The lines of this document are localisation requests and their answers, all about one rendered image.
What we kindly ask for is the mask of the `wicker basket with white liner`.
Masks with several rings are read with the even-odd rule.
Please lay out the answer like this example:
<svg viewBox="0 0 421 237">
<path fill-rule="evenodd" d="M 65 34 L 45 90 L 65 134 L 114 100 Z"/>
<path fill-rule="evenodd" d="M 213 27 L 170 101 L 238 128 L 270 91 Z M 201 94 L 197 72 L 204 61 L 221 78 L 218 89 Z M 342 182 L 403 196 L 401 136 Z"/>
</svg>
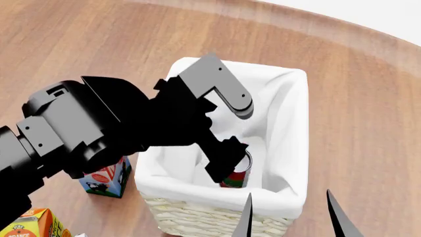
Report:
<svg viewBox="0 0 421 237">
<path fill-rule="evenodd" d="M 223 188 L 205 171 L 209 162 L 197 145 L 150 147 L 138 155 L 134 180 L 148 197 L 240 211 L 247 199 L 253 212 L 297 219 L 307 197 L 309 93 L 307 75 L 297 68 L 226 61 L 250 92 L 253 116 L 237 118 L 214 93 L 211 130 L 223 140 L 235 136 L 253 158 L 244 188 Z"/>
</svg>

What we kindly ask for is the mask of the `woven wicker basket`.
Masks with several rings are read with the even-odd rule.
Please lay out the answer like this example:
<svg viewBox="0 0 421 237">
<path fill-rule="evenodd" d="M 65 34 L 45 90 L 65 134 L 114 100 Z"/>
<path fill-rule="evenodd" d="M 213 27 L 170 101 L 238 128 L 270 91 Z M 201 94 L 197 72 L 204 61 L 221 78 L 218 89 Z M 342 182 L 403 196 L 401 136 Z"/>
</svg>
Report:
<svg viewBox="0 0 421 237">
<path fill-rule="evenodd" d="M 253 215 L 239 226 L 241 211 L 206 207 L 185 201 L 141 194 L 159 229 L 182 237 L 284 237 L 293 219 Z"/>
</svg>

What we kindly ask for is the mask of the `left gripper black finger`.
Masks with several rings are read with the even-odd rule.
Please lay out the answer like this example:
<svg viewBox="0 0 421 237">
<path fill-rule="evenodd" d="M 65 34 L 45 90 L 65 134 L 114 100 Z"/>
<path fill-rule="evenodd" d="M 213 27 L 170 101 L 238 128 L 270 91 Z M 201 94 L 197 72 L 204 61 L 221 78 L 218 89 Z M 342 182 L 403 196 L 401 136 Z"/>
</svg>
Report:
<svg viewBox="0 0 421 237">
<path fill-rule="evenodd" d="M 205 138 L 198 146 L 209 160 L 205 170 L 214 183 L 221 183 L 234 172 L 235 166 L 246 156 L 247 144 L 235 136 L 223 141 L 215 137 Z"/>
</svg>

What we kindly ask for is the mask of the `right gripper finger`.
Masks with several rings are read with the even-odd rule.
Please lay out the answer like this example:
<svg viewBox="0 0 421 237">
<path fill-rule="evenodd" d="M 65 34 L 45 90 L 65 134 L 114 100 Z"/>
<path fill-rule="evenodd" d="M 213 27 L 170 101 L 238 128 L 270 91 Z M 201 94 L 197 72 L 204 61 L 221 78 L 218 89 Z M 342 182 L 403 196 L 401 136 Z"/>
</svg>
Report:
<svg viewBox="0 0 421 237">
<path fill-rule="evenodd" d="M 350 221 L 329 189 L 326 191 L 326 198 L 335 237 L 364 237 Z"/>
<path fill-rule="evenodd" d="M 252 195 L 249 193 L 247 201 L 244 205 L 241 218 L 233 231 L 232 237 L 251 237 L 253 220 L 253 203 Z"/>
</svg>

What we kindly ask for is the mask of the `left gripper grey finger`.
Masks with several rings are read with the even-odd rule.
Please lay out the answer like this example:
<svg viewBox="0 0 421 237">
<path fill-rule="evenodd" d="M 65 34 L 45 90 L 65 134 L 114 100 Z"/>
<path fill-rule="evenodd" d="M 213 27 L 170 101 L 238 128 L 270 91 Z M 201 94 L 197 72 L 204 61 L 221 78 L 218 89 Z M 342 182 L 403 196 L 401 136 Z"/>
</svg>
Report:
<svg viewBox="0 0 421 237">
<path fill-rule="evenodd" d="M 247 120 L 253 115 L 251 94 L 215 53 L 202 56 L 179 77 L 196 98 L 214 91 L 238 118 Z"/>
</svg>

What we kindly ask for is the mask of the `orange juice carton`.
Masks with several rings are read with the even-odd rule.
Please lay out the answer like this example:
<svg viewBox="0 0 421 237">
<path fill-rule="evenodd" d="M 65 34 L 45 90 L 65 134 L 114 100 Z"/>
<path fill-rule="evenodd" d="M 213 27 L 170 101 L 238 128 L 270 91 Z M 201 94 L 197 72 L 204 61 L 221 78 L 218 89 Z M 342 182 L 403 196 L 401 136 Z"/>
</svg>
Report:
<svg viewBox="0 0 421 237">
<path fill-rule="evenodd" d="M 50 209 L 30 209 L 0 231 L 0 237 L 73 237 Z"/>
</svg>

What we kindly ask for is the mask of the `red tomato sauce can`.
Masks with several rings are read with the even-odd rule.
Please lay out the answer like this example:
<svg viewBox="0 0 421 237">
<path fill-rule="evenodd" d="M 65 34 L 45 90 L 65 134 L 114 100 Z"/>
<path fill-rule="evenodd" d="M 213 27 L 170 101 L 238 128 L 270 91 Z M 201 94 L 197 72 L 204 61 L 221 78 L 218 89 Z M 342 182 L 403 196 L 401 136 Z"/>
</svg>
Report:
<svg viewBox="0 0 421 237">
<path fill-rule="evenodd" d="M 230 156 L 223 161 L 224 174 L 230 173 L 221 181 L 220 187 L 246 187 L 253 164 L 253 158 L 247 151 L 248 147 L 248 144 L 240 144 L 239 150 L 231 153 Z"/>
</svg>

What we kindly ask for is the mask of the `milk carton with cow print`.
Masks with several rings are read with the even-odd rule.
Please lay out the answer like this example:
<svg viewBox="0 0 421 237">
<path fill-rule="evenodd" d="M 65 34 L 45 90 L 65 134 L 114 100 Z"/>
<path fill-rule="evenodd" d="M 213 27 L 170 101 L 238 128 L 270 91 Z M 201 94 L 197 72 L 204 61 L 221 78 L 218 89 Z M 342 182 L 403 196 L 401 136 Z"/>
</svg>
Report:
<svg viewBox="0 0 421 237">
<path fill-rule="evenodd" d="M 128 157 L 123 156 L 116 164 L 85 174 L 78 181 L 87 193 L 121 198 L 131 171 Z"/>
</svg>

